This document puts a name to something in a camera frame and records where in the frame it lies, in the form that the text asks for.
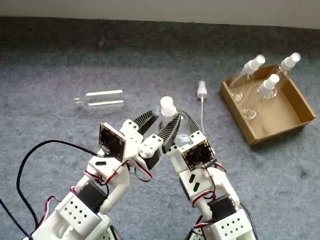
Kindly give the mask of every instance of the black cable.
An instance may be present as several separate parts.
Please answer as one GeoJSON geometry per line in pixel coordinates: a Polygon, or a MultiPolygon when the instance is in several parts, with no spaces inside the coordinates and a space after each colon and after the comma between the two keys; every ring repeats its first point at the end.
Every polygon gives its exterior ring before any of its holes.
{"type": "Polygon", "coordinates": [[[255,223],[254,223],[254,219],[252,218],[252,215],[251,215],[249,209],[244,205],[243,202],[240,202],[240,205],[243,207],[243,209],[245,210],[246,214],[247,214],[248,217],[249,217],[249,220],[250,220],[250,223],[251,223],[251,226],[252,226],[252,230],[253,230],[253,234],[254,234],[254,236],[255,236],[255,239],[256,239],[256,240],[259,240],[259,239],[258,239],[257,230],[256,230],[256,226],[255,226],[255,223]]]}
{"type": "Polygon", "coordinates": [[[12,216],[11,212],[9,211],[9,209],[7,208],[7,206],[4,204],[4,202],[2,201],[2,199],[0,198],[0,204],[2,205],[3,209],[6,211],[6,213],[9,215],[9,217],[12,219],[12,221],[15,223],[15,225],[21,230],[21,232],[23,232],[23,234],[26,237],[29,237],[29,234],[23,229],[23,227],[17,222],[17,220],[14,218],[14,216],[12,216]]]}
{"type": "Polygon", "coordinates": [[[21,175],[22,175],[22,171],[24,169],[24,166],[27,162],[27,159],[30,157],[30,155],[35,151],[37,150],[38,148],[40,148],[41,146],[43,145],[46,145],[46,144],[49,144],[49,143],[60,143],[60,144],[65,144],[65,145],[68,145],[68,146],[71,146],[71,147],[74,147],[76,149],[80,149],[88,154],[91,154],[93,156],[96,156],[96,157],[99,157],[99,158],[109,158],[111,157],[110,155],[99,155],[83,146],[79,146],[79,145],[76,145],[76,144],[73,144],[71,142],[68,142],[68,141],[63,141],[63,140],[59,140],[59,139],[51,139],[51,140],[47,140],[47,141],[43,141],[41,143],[39,143],[38,145],[36,145],[35,147],[33,147],[24,157],[24,159],[22,160],[22,163],[20,165],[20,168],[19,168],[19,172],[18,172],[18,175],[16,177],[16,190],[18,191],[21,199],[23,200],[24,204],[27,206],[27,208],[29,209],[30,213],[32,214],[32,217],[34,219],[34,229],[37,228],[39,222],[38,222],[38,218],[37,218],[37,215],[35,213],[35,211],[33,210],[32,206],[29,204],[28,200],[26,199],[26,197],[24,196],[24,194],[22,193],[21,189],[20,189],[20,179],[21,179],[21,175]]]}

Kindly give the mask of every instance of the white wall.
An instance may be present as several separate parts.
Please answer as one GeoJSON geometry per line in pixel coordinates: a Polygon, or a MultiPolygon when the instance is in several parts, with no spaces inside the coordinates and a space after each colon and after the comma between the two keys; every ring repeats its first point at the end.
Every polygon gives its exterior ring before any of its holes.
{"type": "Polygon", "coordinates": [[[320,0],[0,0],[0,16],[320,29],[320,0]]]}

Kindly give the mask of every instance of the glass vial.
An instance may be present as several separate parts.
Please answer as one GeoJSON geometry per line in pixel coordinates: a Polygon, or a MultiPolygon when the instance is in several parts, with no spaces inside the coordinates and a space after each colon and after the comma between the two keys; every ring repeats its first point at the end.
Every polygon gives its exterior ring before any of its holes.
{"type": "Polygon", "coordinates": [[[256,86],[252,89],[248,98],[240,108],[245,119],[254,119],[268,101],[277,96],[275,85],[278,82],[279,76],[272,74],[267,80],[264,80],[260,86],[256,86]]]}

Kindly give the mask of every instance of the gray carpet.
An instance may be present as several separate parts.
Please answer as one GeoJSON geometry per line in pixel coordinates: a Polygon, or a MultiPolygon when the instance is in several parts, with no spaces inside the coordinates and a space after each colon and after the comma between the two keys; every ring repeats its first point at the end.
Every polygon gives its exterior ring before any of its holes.
{"type": "MultiPolygon", "coordinates": [[[[217,157],[250,209],[261,240],[319,239],[320,121],[250,148],[219,95],[220,82],[257,54],[266,64],[299,52],[296,85],[320,113],[320,30],[163,22],[0,18],[0,195],[21,225],[33,219],[16,191],[25,154],[58,138],[97,151],[99,123],[124,120],[172,96],[200,123],[195,92],[207,82],[204,124],[217,157]],[[123,89],[122,109],[85,110],[84,91],[123,89]]],[[[40,218],[48,196],[62,199],[90,155],[52,143],[29,159],[22,190],[40,218]]],[[[124,240],[183,240],[199,212],[187,201],[168,159],[154,180],[131,178],[110,212],[124,240]]],[[[23,234],[0,208],[0,239],[23,234]]]]}

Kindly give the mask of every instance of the open cardboard tray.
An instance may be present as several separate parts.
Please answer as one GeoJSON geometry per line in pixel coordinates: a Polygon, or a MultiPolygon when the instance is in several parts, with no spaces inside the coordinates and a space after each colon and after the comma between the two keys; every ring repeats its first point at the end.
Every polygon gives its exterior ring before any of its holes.
{"type": "MultiPolygon", "coordinates": [[[[274,66],[259,68],[254,73],[254,82],[250,83],[248,88],[252,89],[254,85],[262,83],[274,66]]],[[[249,145],[301,128],[316,117],[292,79],[283,78],[286,77],[284,75],[280,77],[277,84],[279,89],[277,96],[252,120],[243,118],[239,106],[231,96],[228,88],[231,78],[226,78],[222,82],[220,93],[249,145]]]]}

